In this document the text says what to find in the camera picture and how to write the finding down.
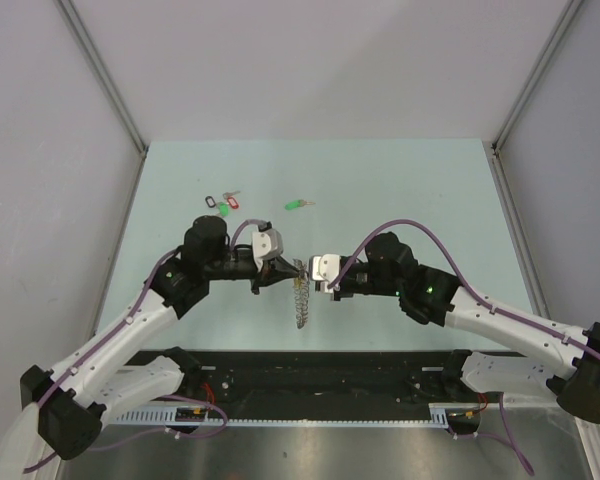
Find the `key with red tag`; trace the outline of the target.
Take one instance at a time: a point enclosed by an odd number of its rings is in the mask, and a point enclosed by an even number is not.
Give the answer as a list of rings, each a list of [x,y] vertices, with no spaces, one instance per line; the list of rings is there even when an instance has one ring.
[[[232,210],[237,210],[240,208],[240,204],[236,198],[239,193],[240,191],[229,191],[223,193],[223,199]]]

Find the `right aluminium side rail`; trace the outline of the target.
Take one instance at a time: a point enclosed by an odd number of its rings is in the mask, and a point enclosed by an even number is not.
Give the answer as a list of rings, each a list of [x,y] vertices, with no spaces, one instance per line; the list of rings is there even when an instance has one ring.
[[[499,152],[489,142],[483,143],[487,162],[492,174],[496,191],[505,216],[514,250],[522,272],[523,281],[529,297],[533,312],[544,318],[550,318],[551,312],[548,306],[543,287],[541,285],[538,270],[532,258],[531,249],[527,235],[523,228],[523,222],[515,204],[513,192],[505,174],[502,159]]]

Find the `key with light-green tag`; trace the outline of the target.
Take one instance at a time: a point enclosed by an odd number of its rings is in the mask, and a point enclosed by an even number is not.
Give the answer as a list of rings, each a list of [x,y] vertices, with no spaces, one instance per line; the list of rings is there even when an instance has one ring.
[[[221,218],[226,218],[230,213],[230,207],[227,203],[219,202],[216,204],[217,215]]]

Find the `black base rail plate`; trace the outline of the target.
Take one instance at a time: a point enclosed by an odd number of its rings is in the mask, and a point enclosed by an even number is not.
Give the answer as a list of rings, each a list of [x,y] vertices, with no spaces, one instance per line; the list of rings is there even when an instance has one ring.
[[[232,420],[335,422],[425,420],[434,403],[481,409],[497,402],[459,378],[465,350],[178,354],[177,394],[209,400]]]

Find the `right aluminium frame post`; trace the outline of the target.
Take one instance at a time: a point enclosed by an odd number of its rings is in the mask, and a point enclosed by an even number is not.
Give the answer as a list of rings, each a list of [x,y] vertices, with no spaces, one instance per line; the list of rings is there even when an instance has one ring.
[[[554,58],[562,47],[563,42],[566,40],[577,16],[586,4],[587,1],[584,0],[569,0],[566,2],[555,25],[551,29],[547,40],[535,59],[521,90],[517,94],[503,123],[499,127],[495,138],[491,141],[491,149],[495,154],[499,154],[505,146],[512,131],[522,117],[527,104],[534,95],[535,90],[547,73]]]

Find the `metal disc with keyrings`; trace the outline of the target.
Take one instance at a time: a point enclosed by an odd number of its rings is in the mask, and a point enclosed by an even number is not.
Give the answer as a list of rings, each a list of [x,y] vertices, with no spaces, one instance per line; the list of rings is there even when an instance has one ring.
[[[300,259],[293,260],[298,276],[293,280],[296,327],[302,329],[309,320],[310,278],[307,264]]]

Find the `key with green tag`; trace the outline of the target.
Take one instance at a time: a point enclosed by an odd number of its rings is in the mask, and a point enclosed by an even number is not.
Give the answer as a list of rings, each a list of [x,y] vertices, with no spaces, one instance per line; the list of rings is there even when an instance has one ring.
[[[293,210],[297,210],[297,209],[300,209],[300,208],[303,208],[306,206],[313,206],[313,205],[314,205],[314,202],[312,202],[312,201],[307,201],[304,199],[297,199],[297,200],[293,200],[293,201],[286,203],[284,205],[284,209],[286,211],[293,211]]]

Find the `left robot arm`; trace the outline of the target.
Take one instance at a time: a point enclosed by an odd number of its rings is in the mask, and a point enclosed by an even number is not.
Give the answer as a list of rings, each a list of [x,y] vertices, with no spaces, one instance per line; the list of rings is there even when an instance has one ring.
[[[172,348],[155,366],[124,379],[123,367],[153,336],[181,320],[213,281],[242,281],[253,294],[303,273],[282,256],[280,233],[257,221],[247,246],[236,246],[217,216],[195,219],[183,243],[164,254],[119,318],[48,370],[31,366],[20,378],[21,403],[38,408],[37,433],[54,455],[71,460],[97,439],[107,420],[155,398],[187,400],[201,387],[197,364]]]

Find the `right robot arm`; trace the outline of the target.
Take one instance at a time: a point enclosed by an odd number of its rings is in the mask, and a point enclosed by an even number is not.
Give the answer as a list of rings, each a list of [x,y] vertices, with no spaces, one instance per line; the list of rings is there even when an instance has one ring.
[[[309,276],[333,300],[391,296],[415,322],[475,334],[513,351],[498,360],[460,352],[441,376],[443,393],[464,401],[477,393],[515,393],[553,400],[581,420],[600,424],[600,323],[569,325],[515,310],[475,290],[458,271],[419,263],[392,233],[367,238],[365,255],[316,255]]]

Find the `aluminium frame post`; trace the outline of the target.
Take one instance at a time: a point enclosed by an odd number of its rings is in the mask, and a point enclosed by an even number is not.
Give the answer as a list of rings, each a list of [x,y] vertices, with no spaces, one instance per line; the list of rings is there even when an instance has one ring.
[[[71,0],[54,0],[53,4],[57,8],[62,20],[65,22],[96,82],[100,86],[105,99],[112,108],[131,144],[140,157],[144,159],[148,151],[148,145],[143,139],[110,69],[106,65],[106,62],[75,2]]]
[[[577,16],[586,4],[587,1],[584,0],[569,0],[566,2],[555,25],[551,29],[547,40],[535,59],[521,90],[517,94],[503,123],[499,127],[495,138],[491,141],[491,149],[495,154],[499,154],[505,146],[512,131],[522,117],[527,104],[534,95],[535,90],[547,73],[554,58],[562,47],[563,42],[566,40]]]

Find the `left aluminium frame post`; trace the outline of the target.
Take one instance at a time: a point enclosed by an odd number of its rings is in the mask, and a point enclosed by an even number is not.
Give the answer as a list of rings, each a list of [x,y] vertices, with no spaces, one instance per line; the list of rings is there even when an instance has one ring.
[[[57,8],[62,20],[65,22],[96,82],[100,86],[105,99],[112,108],[131,144],[140,157],[144,159],[148,151],[148,145],[143,139],[110,69],[106,65],[106,62],[75,2],[71,0],[54,0],[53,4]]]

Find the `front aluminium crossbar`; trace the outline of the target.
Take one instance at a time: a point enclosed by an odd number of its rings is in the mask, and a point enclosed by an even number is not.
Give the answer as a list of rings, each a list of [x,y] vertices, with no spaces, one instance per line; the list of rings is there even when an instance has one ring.
[[[558,408],[554,397],[529,395],[506,392],[503,394],[503,404],[511,408]]]

